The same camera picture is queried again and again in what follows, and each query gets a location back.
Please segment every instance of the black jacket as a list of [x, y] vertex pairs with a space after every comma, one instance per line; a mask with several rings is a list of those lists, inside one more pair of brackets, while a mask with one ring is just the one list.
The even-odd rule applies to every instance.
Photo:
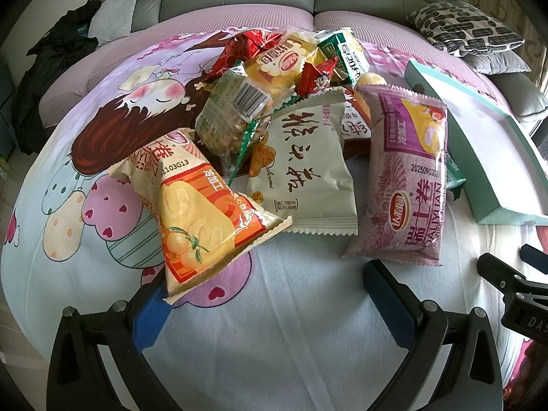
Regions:
[[100, 8], [99, 0], [90, 0], [74, 11], [68, 11], [31, 49], [36, 54], [32, 67], [25, 73], [12, 100], [12, 123], [21, 151], [39, 153], [47, 137], [38, 113], [40, 99], [65, 70], [97, 48], [96, 38], [83, 37], [78, 29], [89, 25]]

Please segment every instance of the open box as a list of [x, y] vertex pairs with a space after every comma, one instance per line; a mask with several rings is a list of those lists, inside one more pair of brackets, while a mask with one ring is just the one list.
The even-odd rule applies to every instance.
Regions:
[[543, 159], [517, 120], [487, 97], [415, 60], [409, 61], [405, 78], [415, 91], [449, 107], [448, 148], [466, 178], [474, 220], [548, 225]]

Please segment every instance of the ribbed pink fabric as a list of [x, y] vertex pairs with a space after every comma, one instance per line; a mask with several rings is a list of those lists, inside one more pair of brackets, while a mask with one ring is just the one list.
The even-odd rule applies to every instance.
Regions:
[[297, 26], [313, 30], [312, 15], [302, 9], [270, 4], [226, 5], [200, 9], [108, 43], [68, 68], [40, 100], [44, 127], [57, 125], [91, 89], [133, 54], [177, 34], [229, 27]]
[[508, 102], [487, 77], [471, 70], [464, 60], [434, 48], [422, 35], [405, 26], [371, 15], [347, 11], [320, 13], [314, 17], [314, 24], [317, 30], [350, 27], [362, 41], [398, 49], [435, 64], [476, 89], [490, 94], [502, 109], [511, 113]]

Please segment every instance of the green wrapper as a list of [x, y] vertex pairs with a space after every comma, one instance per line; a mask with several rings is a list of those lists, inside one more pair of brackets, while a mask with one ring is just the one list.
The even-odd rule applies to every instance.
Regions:
[[324, 41], [318, 43], [318, 48], [327, 59], [338, 57], [335, 73], [341, 85], [354, 85], [360, 75], [369, 71], [369, 63], [365, 58], [362, 46], [349, 29], [335, 31]]
[[466, 182], [464, 175], [449, 153], [446, 152], [447, 189], [453, 192], [453, 200], [460, 198], [460, 191]]

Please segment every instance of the sofa armrest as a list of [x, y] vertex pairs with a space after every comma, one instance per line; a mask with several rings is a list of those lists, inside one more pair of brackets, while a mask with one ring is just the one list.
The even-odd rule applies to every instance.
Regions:
[[538, 122], [548, 115], [548, 98], [524, 73], [493, 74], [487, 77], [506, 98], [520, 123]]

